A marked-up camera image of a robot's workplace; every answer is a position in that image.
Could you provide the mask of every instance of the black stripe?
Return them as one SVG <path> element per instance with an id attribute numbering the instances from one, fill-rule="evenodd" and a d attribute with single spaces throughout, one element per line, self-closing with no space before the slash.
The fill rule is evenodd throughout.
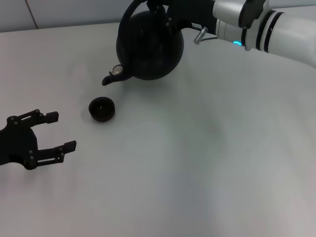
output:
<path id="1" fill-rule="evenodd" d="M 267 32 L 267 36 L 266 36 L 266 40 L 265 40 L 265 52 L 269 52 L 269 43 L 270 43 L 270 38 L 271 38 L 271 35 L 272 35 L 272 31 L 273 31 L 273 28 L 276 26 L 276 23 L 277 23 L 277 20 L 280 18 L 280 16 L 283 14 L 284 12 L 278 12 L 276 14 L 276 16 L 273 18 L 270 26 L 269 26 L 269 29 L 268 29 L 268 32 Z"/>
<path id="2" fill-rule="evenodd" d="M 242 34 L 241 34 L 241 43 L 243 46 L 246 46 L 246 35 L 247 35 L 247 29 L 243 28 Z"/>
<path id="3" fill-rule="evenodd" d="M 259 27 L 259 32 L 258 32 L 258 35 L 257 35 L 257 41 L 256 41 L 256 48 L 257 50 L 261 50 L 260 49 L 260 42 L 261 42 L 261 38 L 262 38 L 262 35 L 263 35 L 263 31 L 265 30 L 265 27 L 268 23 L 268 20 L 269 18 L 272 16 L 272 14 L 275 13 L 274 10 L 271 10 L 268 12 L 268 14 L 265 16 L 265 18 L 263 19 L 260 27 Z"/>

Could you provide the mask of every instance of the wall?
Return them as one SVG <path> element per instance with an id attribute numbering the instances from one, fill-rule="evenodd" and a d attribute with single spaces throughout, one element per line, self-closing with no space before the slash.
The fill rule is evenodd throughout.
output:
<path id="1" fill-rule="evenodd" d="M 132 0 L 27 0 L 40 29 L 118 22 Z M 271 7 L 316 5 L 316 0 L 270 0 Z M 143 4 L 138 11 L 147 10 Z M 35 29 L 26 0 L 0 0 L 0 32 Z"/>

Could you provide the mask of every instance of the blue light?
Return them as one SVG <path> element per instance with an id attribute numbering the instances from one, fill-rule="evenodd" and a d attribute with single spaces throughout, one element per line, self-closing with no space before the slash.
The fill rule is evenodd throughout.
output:
<path id="1" fill-rule="evenodd" d="M 234 44 L 238 44 L 239 46 L 242 46 L 242 43 L 239 42 L 239 41 L 234 41 L 233 43 L 234 43 Z"/>

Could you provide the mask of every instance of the table surface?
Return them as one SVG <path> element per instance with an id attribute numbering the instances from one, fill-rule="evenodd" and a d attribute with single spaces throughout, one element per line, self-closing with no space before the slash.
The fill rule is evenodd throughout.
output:
<path id="1" fill-rule="evenodd" d="M 0 235 L 316 236 L 316 70 L 184 30 L 170 75 L 102 87 L 117 30 L 0 34 L 0 126 L 58 111 L 39 148 L 78 142 L 63 164 L 0 167 Z M 117 109 L 105 124 L 88 112 L 99 96 Z"/>

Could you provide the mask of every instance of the small black bowl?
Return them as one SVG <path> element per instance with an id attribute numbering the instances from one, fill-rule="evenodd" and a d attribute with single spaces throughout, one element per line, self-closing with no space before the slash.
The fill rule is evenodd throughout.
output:
<path id="1" fill-rule="evenodd" d="M 89 105 L 89 112 L 94 120 L 98 122 L 107 122 L 111 120 L 115 114 L 114 102 L 107 97 L 99 97 Z"/>

